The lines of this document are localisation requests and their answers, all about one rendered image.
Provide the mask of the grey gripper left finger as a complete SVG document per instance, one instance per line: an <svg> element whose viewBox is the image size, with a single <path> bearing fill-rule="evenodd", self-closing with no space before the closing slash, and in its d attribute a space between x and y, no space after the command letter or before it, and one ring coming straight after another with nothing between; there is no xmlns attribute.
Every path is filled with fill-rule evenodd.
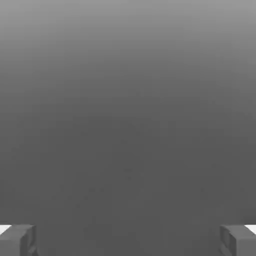
<svg viewBox="0 0 256 256"><path fill-rule="evenodd" d="M0 256L38 256L37 227L0 224Z"/></svg>

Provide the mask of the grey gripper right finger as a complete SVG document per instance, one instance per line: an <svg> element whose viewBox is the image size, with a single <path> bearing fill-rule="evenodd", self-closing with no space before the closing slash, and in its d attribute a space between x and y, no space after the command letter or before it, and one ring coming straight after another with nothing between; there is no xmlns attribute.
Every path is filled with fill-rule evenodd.
<svg viewBox="0 0 256 256"><path fill-rule="evenodd" d="M256 256L256 224L221 225L220 256Z"/></svg>

